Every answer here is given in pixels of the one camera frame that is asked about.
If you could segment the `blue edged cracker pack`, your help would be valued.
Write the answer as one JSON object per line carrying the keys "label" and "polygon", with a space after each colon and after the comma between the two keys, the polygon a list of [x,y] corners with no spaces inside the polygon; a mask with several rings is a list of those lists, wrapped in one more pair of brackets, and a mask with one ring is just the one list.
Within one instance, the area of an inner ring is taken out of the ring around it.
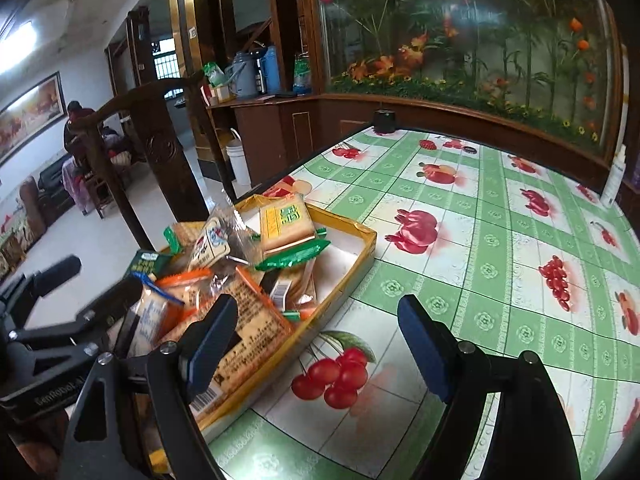
{"label": "blue edged cracker pack", "polygon": [[134,332],[128,358],[144,356],[180,321],[184,302],[157,286],[146,274],[132,274],[142,284],[142,294],[134,309]]}

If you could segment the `orange cracker pack barcode side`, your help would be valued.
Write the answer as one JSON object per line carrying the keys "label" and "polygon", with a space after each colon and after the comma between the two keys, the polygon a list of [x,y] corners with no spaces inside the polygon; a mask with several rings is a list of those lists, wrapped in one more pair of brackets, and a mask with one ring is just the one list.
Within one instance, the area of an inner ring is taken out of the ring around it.
{"label": "orange cracker pack barcode side", "polygon": [[203,321],[222,294],[231,296],[238,306],[238,322],[207,389],[194,398],[191,410],[198,422],[213,414],[230,399],[280,349],[292,333],[292,325],[275,308],[265,304],[256,292],[264,274],[235,269],[235,278],[226,281],[217,296],[208,298],[199,309],[178,323],[160,340],[178,341],[188,327]]}

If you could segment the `clear bag dark snacks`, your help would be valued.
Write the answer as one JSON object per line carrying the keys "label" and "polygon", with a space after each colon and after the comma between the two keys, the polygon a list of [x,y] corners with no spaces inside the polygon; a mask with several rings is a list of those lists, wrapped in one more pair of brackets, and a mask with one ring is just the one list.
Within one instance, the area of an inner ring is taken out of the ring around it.
{"label": "clear bag dark snacks", "polygon": [[216,206],[192,246],[188,270],[210,269],[218,262],[256,263],[258,240],[233,206]]}

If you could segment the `yellow cardboard tray box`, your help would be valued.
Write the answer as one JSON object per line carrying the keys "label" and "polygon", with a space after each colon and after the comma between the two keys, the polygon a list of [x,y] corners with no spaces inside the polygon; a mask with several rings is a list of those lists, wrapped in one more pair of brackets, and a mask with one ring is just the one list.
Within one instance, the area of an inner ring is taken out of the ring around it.
{"label": "yellow cardboard tray box", "polygon": [[302,279],[309,299],[294,310],[253,308],[236,332],[242,341],[218,366],[192,412],[207,442],[246,411],[303,352],[348,299],[374,261],[376,232],[355,220],[308,205],[309,218],[328,230],[329,247]]}

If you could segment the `green wrapper cracker pack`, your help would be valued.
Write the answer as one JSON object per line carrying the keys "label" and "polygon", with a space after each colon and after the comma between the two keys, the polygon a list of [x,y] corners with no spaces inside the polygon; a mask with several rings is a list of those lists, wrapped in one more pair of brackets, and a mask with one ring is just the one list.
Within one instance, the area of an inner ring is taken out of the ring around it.
{"label": "green wrapper cracker pack", "polygon": [[302,244],[292,246],[266,257],[260,263],[257,263],[255,269],[257,271],[267,272],[276,269],[289,269],[293,266],[299,266],[310,260],[314,260],[322,252],[331,245],[329,240],[325,238],[313,238]]}

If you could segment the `green edged yellow cracker pack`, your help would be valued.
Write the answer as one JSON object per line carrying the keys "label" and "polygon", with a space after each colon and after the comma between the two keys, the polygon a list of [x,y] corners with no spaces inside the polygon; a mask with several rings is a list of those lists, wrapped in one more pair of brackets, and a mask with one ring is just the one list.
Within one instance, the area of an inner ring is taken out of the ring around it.
{"label": "green edged yellow cracker pack", "polygon": [[303,196],[290,194],[259,211],[260,250],[268,258],[321,238]]}

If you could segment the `orange soda cracker pack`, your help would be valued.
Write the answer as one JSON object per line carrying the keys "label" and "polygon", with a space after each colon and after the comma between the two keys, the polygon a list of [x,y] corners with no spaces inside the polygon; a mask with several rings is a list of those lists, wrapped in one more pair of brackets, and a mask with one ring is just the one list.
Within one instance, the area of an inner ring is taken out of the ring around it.
{"label": "orange soda cracker pack", "polygon": [[194,269],[160,278],[155,285],[182,302],[178,320],[184,321],[204,308],[212,299],[212,279],[212,270]]}

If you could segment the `dark green snack packet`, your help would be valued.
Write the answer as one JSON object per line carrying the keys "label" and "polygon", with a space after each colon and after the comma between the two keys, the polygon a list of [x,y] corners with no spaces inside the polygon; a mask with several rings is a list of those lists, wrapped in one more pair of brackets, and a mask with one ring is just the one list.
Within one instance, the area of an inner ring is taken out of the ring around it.
{"label": "dark green snack packet", "polygon": [[150,278],[161,278],[171,259],[172,255],[168,252],[139,249],[128,264],[125,274],[137,273]]}

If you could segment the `orange pack with black label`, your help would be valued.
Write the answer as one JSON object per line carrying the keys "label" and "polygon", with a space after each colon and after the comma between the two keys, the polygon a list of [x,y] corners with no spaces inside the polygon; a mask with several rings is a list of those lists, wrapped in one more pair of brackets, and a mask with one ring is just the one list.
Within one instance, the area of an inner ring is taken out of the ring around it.
{"label": "orange pack with black label", "polygon": [[299,311],[317,305],[314,286],[314,264],[310,260],[289,269],[267,271],[260,280],[260,287],[280,311]]}

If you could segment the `seated person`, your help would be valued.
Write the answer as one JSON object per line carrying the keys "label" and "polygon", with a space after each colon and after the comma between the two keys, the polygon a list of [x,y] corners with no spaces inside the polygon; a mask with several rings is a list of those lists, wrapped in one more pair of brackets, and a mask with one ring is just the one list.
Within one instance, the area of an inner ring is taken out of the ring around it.
{"label": "seated person", "polygon": [[63,144],[70,158],[62,166],[62,182],[65,191],[70,194],[77,208],[84,216],[93,211],[93,203],[87,181],[94,176],[87,155],[87,147],[81,139],[81,131],[75,128],[75,122],[92,115],[92,108],[85,108],[78,101],[67,104],[68,119],[64,126]]}

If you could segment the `dark wooden chair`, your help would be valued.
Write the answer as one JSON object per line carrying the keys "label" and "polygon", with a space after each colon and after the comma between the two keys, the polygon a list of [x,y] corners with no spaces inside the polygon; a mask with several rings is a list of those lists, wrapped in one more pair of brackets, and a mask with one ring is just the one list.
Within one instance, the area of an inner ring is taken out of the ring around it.
{"label": "dark wooden chair", "polygon": [[201,95],[205,74],[198,70],[180,78],[157,79],[134,88],[99,108],[92,115],[75,122],[94,173],[105,181],[122,218],[141,249],[152,250],[154,245],[143,229],[125,191],[122,179],[116,174],[99,133],[99,125],[119,112],[127,112],[134,124],[134,145],[142,151],[143,159],[154,174],[160,192],[179,222],[203,221],[208,218],[205,198],[198,186],[165,103],[165,94],[181,89],[186,95],[188,112],[204,134],[212,150],[219,179],[231,203],[238,201],[232,177],[224,161],[215,127],[210,120]]}

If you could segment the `white bucket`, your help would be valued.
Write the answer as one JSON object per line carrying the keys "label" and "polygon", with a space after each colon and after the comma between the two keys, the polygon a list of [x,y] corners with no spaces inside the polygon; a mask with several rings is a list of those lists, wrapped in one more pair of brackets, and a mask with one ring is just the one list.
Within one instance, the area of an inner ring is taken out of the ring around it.
{"label": "white bucket", "polygon": [[238,185],[250,186],[250,172],[248,171],[241,136],[235,128],[231,128],[230,131],[232,140],[226,145],[226,153],[229,157],[235,180],[238,181]]}

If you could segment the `wooden sideboard cabinet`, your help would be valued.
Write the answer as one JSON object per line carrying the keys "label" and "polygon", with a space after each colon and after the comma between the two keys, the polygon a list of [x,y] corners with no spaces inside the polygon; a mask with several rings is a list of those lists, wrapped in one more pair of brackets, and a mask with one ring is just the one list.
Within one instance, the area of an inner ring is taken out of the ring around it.
{"label": "wooden sideboard cabinet", "polygon": [[477,110],[370,94],[235,100],[209,107],[208,114],[216,131],[239,131],[250,176],[262,183],[369,127],[380,110],[395,116],[398,129],[485,144],[539,162],[597,190],[604,185],[617,144],[616,130],[611,128],[605,130],[608,140],[588,148],[590,131],[557,138]]}

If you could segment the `grey kettle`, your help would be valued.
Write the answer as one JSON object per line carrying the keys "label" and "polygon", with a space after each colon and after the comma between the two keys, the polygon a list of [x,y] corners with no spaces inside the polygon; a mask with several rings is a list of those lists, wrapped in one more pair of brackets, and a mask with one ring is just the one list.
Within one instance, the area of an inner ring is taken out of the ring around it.
{"label": "grey kettle", "polygon": [[224,72],[230,90],[240,99],[253,99],[258,95],[256,84],[257,65],[246,52],[238,52]]}

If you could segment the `flower aquarium display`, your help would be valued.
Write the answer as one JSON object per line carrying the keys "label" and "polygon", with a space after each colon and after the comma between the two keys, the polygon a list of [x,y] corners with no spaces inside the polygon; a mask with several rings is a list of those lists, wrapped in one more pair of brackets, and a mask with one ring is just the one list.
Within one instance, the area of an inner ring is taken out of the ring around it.
{"label": "flower aquarium display", "polygon": [[605,0],[318,0],[326,88],[480,110],[602,153]]}

